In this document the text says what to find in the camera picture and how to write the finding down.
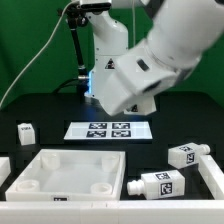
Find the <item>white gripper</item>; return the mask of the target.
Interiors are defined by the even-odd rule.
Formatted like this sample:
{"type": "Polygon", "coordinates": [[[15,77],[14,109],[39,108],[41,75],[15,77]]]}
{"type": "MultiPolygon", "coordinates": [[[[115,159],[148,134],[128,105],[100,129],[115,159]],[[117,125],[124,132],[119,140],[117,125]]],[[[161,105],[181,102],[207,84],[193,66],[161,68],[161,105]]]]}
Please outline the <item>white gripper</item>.
{"type": "Polygon", "coordinates": [[[114,62],[115,70],[108,77],[100,95],[100,104],[110,116],[123,111],[130,113],[133,106],[137,106],[138,115],[149,115],[156,111],[155,95],[141,94],[135,90],[135,81],[137,80],[136,61],[138,59],[167,68],[155,61],[148,49],[146,39],[126,54],[118,57],[114,62]]]}

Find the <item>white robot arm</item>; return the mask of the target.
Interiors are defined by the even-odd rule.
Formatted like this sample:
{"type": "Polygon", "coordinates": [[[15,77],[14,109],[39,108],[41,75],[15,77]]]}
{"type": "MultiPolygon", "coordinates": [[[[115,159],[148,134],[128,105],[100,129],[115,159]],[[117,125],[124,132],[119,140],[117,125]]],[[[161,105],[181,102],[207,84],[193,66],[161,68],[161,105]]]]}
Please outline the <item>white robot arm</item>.
{"type": "Polygon", "coordinates": [[[93,27],[92,97],[104,111],[148,115],[154,96],[186,80],[224,34],[224,0],[78,0],[93,27]],[[134,47],[111,8],[142,7],[153,27],[134,47]]]}

